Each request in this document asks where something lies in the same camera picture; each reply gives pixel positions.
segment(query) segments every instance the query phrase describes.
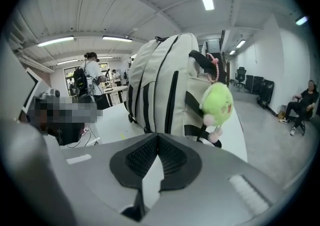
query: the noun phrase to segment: plush toy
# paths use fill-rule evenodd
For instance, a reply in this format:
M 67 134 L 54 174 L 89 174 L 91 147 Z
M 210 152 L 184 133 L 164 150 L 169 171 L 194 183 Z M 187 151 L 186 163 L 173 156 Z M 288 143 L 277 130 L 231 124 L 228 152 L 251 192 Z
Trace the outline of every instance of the plush toy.
M 208 126 L 215 126 L 214 132 L 210 133 L 209 140 L 211 143 L 216 143 L 219 136 L 222 135 L 221 126 L 226 122 L 232 113 L 234 107 L 234 101 L 232 94 L 223 83 L 218 83 L 219 79 L 219 68 L 218 59 L 215 59 L 211 54 L 212 63 L 216 66 L 216 78 L 213 80 L 211 76 L 208 76 L 209 81 L 212 85 L 205 91 L 200 109 L 204 112 L 203 123 Z

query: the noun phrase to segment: pink bead chain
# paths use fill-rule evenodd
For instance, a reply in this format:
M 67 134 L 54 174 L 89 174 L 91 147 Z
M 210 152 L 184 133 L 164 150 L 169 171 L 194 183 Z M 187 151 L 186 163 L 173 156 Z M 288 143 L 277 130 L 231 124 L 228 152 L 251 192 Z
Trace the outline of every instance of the pink bead chain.
M 216 59 L 214 58 L 210 53 L 207 53 L 208 56 L 210 56 L 212 58 L 212 64 L 215 65 L 215 68 L 216 68 L 216 78 L 215 80 L 212 79 L 212 77 L 208 74 L 208 80 L 214 84 L 218 81 L 219 79 L 219 66 L 218 66 L 218 62 L 219 62 L 219 59 Z

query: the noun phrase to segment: black pants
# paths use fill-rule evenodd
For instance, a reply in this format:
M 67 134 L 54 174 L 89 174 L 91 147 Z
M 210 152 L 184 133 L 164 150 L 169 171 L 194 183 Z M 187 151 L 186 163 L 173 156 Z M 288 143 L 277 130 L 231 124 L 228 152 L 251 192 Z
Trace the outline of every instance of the black pants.
M 289 102 L 285 112 L 286 119 L 289 118 L 291 109 L 293 109 L 299 115 L 294 124 L 294 127 L 297 128 L 301 124 L 302 120 L 305 118 L 307 114 L 307 108 L 301 105 L 299 102 Z
M 107 100 L 107 96 L 105 94 L 103 95 L 94 95 L 94 100 L 96 101 L 96 108 L 98 110 L 103 110 L 106 108 L 109 108 L 109 102 Z
M 122 84 L 121 84 L 121 82 L 115 82 L 115 84 L 117 85 L 117 86 L 121 86 Z

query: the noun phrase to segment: white table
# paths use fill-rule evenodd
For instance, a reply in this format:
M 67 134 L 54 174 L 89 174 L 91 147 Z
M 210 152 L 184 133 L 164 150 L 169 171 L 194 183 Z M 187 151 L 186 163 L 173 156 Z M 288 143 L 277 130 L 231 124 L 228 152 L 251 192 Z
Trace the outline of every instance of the white table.
M 110 93 L 118 92 L 120 103 L 123 103 L 122 96 L 121 96 L 121 91 L 126 90 L 127 88 L 128 88 L 128 86 L 124 85 L 124 86 L 113 87 L 113 90 L 109 90 L 109 91 L 108 90 L 104 90 L 104 93 L 106 93 L 107 96 L 108 96 L 108 100 L 109 100 L 109 103 L 110 103 L 111 107 L 113 105 L 112 105 L 112 100 L 111 100 Z
M 103 110 L 103 115 L 96 122 L 96 129 L 100 136 L 99 143 L 105 144 L 144 134 L 143 128 L 138 124 L 130 123 L 128 111 L 124 104 L 118 104 Z M 230 119 L 222 126 L 223 135 L 219 138 L 222 148 L 248 161 L 247 150 L 242 127 L 234 109 Z M 148 208 L 151 208 L 160 197 L 160 182 L 164 178 L 162 163 L 157 156 L 149 172 L 143 178 L 143 199 Z

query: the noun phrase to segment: computer screen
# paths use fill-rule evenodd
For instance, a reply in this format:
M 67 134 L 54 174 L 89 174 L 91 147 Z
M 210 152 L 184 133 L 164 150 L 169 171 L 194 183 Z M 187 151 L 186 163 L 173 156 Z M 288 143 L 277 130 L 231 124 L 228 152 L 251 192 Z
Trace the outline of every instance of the computer screen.
M 25 100 L 25 103 L 23 105 L 23 107 L 25 107 L 25 108 L 27 107 L 27 104 L 28 104 L 28 101 L 30 99 L 30 96 L 31 96 L 32 92 L 34 91 L 34 89 L 35 89 L 35 87 L 36 87 L 36 85 L 38 83 L 38 80 L 36 78 L 34 78 L 29 72 L 27 72 L 27 73 L 31 77 L 31 79 L 34 81 L 34 86 L 32 87 L 31 91 L 29 92 L 29 95 L 28 95 L 27 99 Z

